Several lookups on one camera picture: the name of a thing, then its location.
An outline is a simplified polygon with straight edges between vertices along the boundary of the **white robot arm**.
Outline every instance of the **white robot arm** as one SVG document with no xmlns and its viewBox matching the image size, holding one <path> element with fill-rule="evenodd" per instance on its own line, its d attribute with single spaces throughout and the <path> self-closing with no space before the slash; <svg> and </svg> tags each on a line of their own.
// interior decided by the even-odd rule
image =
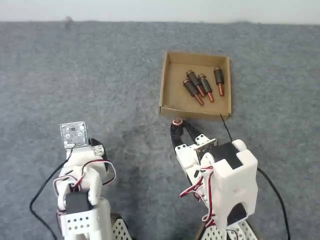
<svg viewBox="0 0 320 240">
<path fill-rule="evenodd" d="M 85 122 L 61 124 L 60 131 L 69 156 L 59 177 L 53 181 L 62 235 L 65 240 L 112 240 L 117 234 L 114 234 L 109 202 L 101 197 L 101 190 L 116 178 L 116 170 L 108 161 L 104 146 L 87 138 Z M 113 169 L 112 177 L 109 167 Z M 121 232 L 125 235 L 122 239 L 131 240 L 126 228 Z"/>
<path fill-rule="evenodd" d="M 183 128 L 194 144 L 183 143 Z M 256 208 L 255 156 L 242 140 L 219 145 L 216 139 L 207 138 L 182 119 L 172 121 L 170 132 L 176 157 L 191 184 L 180 196 L 193 193 L 203 201 L 208 208 L 202 217 L 206 228 L 237 229 Z"/>
</svg>

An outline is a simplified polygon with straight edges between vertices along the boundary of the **cardboard box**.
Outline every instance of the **cardboard box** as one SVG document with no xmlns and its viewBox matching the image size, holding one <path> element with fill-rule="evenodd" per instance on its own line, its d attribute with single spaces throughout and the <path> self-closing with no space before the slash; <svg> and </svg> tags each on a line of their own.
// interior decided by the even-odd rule
<svg viewBox="0 0 320 240">
<path fill-rule="evenodd" d="M 224 96 L 219 95 L 216 85 L 214 68 L 220 67 L 224 77 Z M 191 97 L 183 81 L 188 70 L 206 75 L 214 97 L 210 102 L 208 96 L 202 98 L 201 106 Z M 160 115 L 184 118 L 221 119 L 220 114 L 227 118 L 231 114 L 231 78 L 230 61 L 227 56 L 215 56 L 197 53 L 166 52 L 164 54 L 161 92 Z"/>
</svg>

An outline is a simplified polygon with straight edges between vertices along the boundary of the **red and white wire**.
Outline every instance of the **red and white wire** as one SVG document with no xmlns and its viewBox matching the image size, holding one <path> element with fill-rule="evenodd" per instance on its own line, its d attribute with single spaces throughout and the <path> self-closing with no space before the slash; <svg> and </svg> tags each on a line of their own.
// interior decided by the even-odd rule
<svg viewBox="0 0 320 240">
<path fill-rule="evenodd" d="M 213 169 L 212 166 L 202 167 L 202 168 L 201 168 L 201 170 L 205 170 L 205 171 L 211 170 L 211 169 Z M 212 192 L 211 192 L 211 176 L 212 176 L 213 173 L 214 173 L 214 172 L 212 171 L 212 172 L 209 174 L 209 176 L 208 176 L 208 182 L 207 182 L 207 187 L 208 187 L 208 213 L 207 213 L 206 215 L 204 215 L 204 216 L 202 217 L 202 219 L 201 219 L 201 220 L 205 223 L 205 227 L 206 227 L 206 228 L 215 225 L 215 220 L 213 219 L 213 217 L 215 216 L 215 214 L 212 213 L 212 210 L 213 210 L 213 209 L 212 209 Z M 204 179 L 204 177 L 201 176 L 194 185 L 188 187 L 186 190 L 184 190 L 182 193 L 180 193 L 180 197 L 182 198 L 182 197 L 184 197 L 185 195 L 187 195 L 187 194 L 189 194 L 189 193 L 193 193 L 193 195 L 195 196 L 195 198 L 196 198 L 198 201 L 202 200 L 203 202 L 205 202 L 204 199 L 203 199 L 203 197 L 200 195 L 200 193 L 197 192 L 197 190 L 198 190 L 200 187 L 203 186 L 203 183 L 202 183 L 203 179 Z"/>
<path fill-rule="evenodd" d="M 67 178 L 72 178 L 74 180 L 74 182 L 76 183 L 78 181 L 78 179 L 76 179 L 74 176 L 72 175 L 64 175 L 64 176 L 59 176 L 57 177 L 55 180 L 53 180 L 53 189 L 54 189 L 54 194 L 58 197 L 59 193 L 58 193 L 58 189 L 57 189 L 57 181 L 62 181 L 63 179 L 67 179 Z"/>
<path fill-rule="evenodd" d="M 208 213 L 202 217 L 202 221 L 205 223 L 205 227 L 208 228 L 210 226 L 215 225 L 215 220 L 213 217 L 215 214 L 212 213 L 212 193 L 211 193 L 211 176 L 214 172 L 212 171 L 208 177 Z"/>
<path fill-rule="evenodd" d="M 113 182 L 113 181 L 116 179 L 116 177 L 117 177 L 117 172 L 116 172 L 116 169 L 115 169 L 114 165 L 112 164 L 112 162 L 110 162 L 110 161 L 108 161 L 108 160 L 102 160 L 102 159 L 91 160 L 91 161 L 86 162 L 86 163 L 82 166 L 81 177 L 79 178 L 79 180 L 78 180 L 78 181 L 73 185 L 73 187 L 72 187 L 74 190 L 76 189 L 76 187 L 78 187 L 78 186 L 80 185 L 81 181 L 83 180 L 83 178 L 84 178 L 84 176 L 85 176 L 85 174 L 86 174 L 85 171 L 84 171 L 85 167 L 88 166 L 88 165 L 90 165 L 90 164 L 95 164 L 95 163 L 107 163 L 107 164 L 109 164 L 109 165 L 112 167 L 113 172 L 114 172 L 113 177 L 112 177 L 110 180 L 102 183 L 102 185 L 108 185 L 108 184 L 110 184 L 111 182 Z"/>
</svg>

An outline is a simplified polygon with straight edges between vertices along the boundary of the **electrical component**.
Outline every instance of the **electrical component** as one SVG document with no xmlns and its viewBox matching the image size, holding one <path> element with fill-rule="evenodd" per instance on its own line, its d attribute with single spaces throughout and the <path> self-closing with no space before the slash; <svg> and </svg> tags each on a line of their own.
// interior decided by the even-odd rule
<svg viewBox="0 0 320 240">
<path fill-rule="evenodd" d="M 212 95 L 212 89 L 211 89 L 211 86 L 210 86 L 208 80 L 206 79 L 206 76 L 201 73 L 201 74 L 199 74 L 198 78 L 202 84 L 204 92 L 208 94 L 210 102 L 213 103 L 215 101 L 215 99 L 214 99 L 214 96 Z"/>
<path fill-rule="evenodd" d="M 195 73 L 192 70 L 189 70 L 186 72 L 186 76 L 195 85 L 195 87 L 198 89 L 201 96 L 204 98 L 206 95 L 205 95 L 204 91 L 202 90 L 201 82 L 199 81 L 199 79 L 197 78 Z"/>
<path fill-rule="evenodd" d="M 215 83 L 219 88 L 219 94 L 220 96 L 224 96 L 224 84 L 225 84 L 225 79 L 224 79 L 224 74 L 221 70 L 220 67 L 216 67 L 214 70 L 214 78 L 215 78 Z"/>
<path fill-rule="evenodd" d="M 268 181 L 280 201 L 287 239 L 290 240 L 287 212 L 280 193 L 267 174 L 258 167 L 257 159 L 247 149 L 246 144 L 239 139 L 232 140 L 228 127 L 222 115 L 220 116 L 231 141 L 223 145 L 218 145 L 215 138 L 209 140 L 185 120 L 181 119 L 180 125 L 172 122 L 170 126 L 173 149 L 191 184 L 180 197 L 193 193 L 194 197 L 203 201 L 208 208 L 208 214 L 202 217 L 207 229 L 203 229 L 197 239 L 205 240 L 211 237 L 213 227 L 221 239 L 224 234 L 221 235 L 220 231 L 228 232 L 227 239 L 258 239 L 245 221 L 255 211 L 258 171 Z M 184 144 L 181 128 L 187 129 L 194 144 Z"/>
<path fill-rule="evenodd" d="M 192 97 L 195 97 L 195 99 L 198 101 L 198 103 L 201 106 L 205 104 L 204 101 L 202 101 L 202 99 L 199 97 L 198 89 L 196 88 L 196 86 L 193 84 L 192 81 L 190 81 L 189 79 L 184 80 L 183 86 L 188 90 L 188 92 Z"/>
<path fill-rule="evenodd" d="M 60 124 L 60 132 L 65 149 L 81 148 L 89 145 L 84 121 Z"/>
<path fill-rule="evenodd" d="M 83 121 L 61 124 L 60 131 L 68 157 L 30 202 L 31 213 L 51 232 L 54 240 L 58 240 L 51 227 L 35 213 L 33 204 L 49 180 L 61 169 L 53 181 L 53 188 L 57 196 L 56 219 L 64 239 L 112 240 L 113 237 L 120 239 L 121 234 L 123 238 L 125 234 L 125 239 L 131 240 L 127 227 L 121 225 L 122 219 L 117 222 L 123 228 L 121 232 L 113 231 L 110 204 L 101 197 L 102 186 L 110 184 L 117 176 L 114 165 L 107 159 L 104 146 L 93 138 L 88 140 Z M 113 170 L 111 178 L 109 169 Z M 102 179 L 108 177 L 109 180 L 103 183 Z"/>
</svg>

